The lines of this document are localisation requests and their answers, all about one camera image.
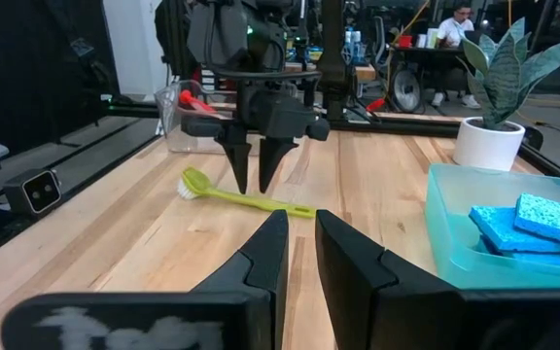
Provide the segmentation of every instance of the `wooden tabletop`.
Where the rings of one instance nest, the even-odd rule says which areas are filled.
[[[308,63],[308,70],[315,70],[317,66],[312,63]],[[287,62],[285,64],[285,71],[287,72],[300,72],[301,63]],[[356,76],[359,82],[370,82],[377,78],[375,73],[375,68],[372,65],[369,66],[356,66]]]
[[[451,162],[453,147],[450,139],[332,132],[327,142],[305,140],[291,151],[264,196],[329,209],[435,273],[427,172],[432,162]],[[180,198],[177,183],[190,165],[236,191],[226,157],[170,154],[159,140],[0,248],[0,322],[42,293],[187,291],[218,268],[268,213]],[[255,161],[250,167],[256,194],[259,169]],[[537,172],[520,159],[513,171]],[[314,220],[290,219],[284,349],[334,349],[314,229]]]

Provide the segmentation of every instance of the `white plant pot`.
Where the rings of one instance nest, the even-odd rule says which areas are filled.
[[[524,138],[524,126],[506,122],[512,131],[495,131],[474,126],[470,121],[482,123],[481,117],[462,121],[453,160],[460,165],[510,171]]]

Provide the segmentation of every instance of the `teal plastic bin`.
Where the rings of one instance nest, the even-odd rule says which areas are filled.
[[[437,274],[461,288],[560,288],[560,266],[487,252],[468,217],[473,205],[514,207],[522,193],[560,201],[560,178],[434,164],[425,215]]]

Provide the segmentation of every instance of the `green dish brush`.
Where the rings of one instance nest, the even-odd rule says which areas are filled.
[[[183,171],[183,176],[181,176],[181,181],[179,181],[178,193],[183,199],[213,196],[266,211],[286,210],[289,215],[300,218],[312,219],[317,213],[315,208],[303,205],[294,205],[267,198],[254,198],[249,195],[218,190],[213,187],[206,175],[192,167]]]

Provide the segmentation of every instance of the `wheel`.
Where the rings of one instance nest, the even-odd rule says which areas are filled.
[[[422,89],[412,71],[402,69],[395,72],[392,88],[392,101],[398,110],[413,113],[422,104]]]

